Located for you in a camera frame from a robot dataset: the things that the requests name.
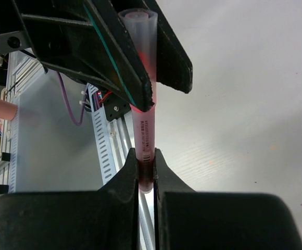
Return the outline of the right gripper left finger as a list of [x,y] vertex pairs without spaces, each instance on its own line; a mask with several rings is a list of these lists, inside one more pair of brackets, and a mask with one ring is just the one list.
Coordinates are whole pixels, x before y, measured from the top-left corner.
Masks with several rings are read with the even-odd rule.
[[138,163],[97,191],[28,192],[0,197],[0,249],[138,249]]

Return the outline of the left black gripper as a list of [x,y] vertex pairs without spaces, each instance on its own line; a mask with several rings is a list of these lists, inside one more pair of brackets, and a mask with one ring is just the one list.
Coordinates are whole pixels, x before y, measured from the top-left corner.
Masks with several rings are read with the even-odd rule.
[[32,49],[50,70],[92,76],[92,1],[0,1],[0,54]]

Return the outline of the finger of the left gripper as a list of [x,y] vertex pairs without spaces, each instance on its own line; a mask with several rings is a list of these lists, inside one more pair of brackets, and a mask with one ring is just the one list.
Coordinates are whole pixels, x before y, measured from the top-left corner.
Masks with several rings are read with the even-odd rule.
[[192,90],[193,65],[156,1],[142,1],[142,6],[158,14],[157,81],[185,94]]
[[20,20],[45,67],[106,88],[142,111],[153,105],[150,78],[110,1],[21,1]]

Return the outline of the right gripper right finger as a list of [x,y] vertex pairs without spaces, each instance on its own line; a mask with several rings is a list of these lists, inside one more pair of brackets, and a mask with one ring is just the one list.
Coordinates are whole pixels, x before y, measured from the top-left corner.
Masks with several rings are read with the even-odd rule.
[[154,159],[157,249],[302,249],[283,200],[268,193],[198,192]]

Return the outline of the pink transparent pen cap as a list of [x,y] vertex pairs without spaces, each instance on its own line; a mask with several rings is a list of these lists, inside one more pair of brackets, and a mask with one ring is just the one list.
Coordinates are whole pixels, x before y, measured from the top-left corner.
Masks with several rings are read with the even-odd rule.
[[119,13],[135,49],[148,73],[152,102],[156,104],[157,77],[157,23],[158,14],[148,9],[126,9]]

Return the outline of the pink highlighter pen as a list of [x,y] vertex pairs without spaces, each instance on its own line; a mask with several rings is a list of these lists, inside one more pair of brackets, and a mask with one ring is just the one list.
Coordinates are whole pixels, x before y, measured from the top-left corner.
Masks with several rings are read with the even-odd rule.
[[155,107],[142,112],[131,106],[135,155],[139,164],[139,189],[148,193],[153,188],[155,158]]

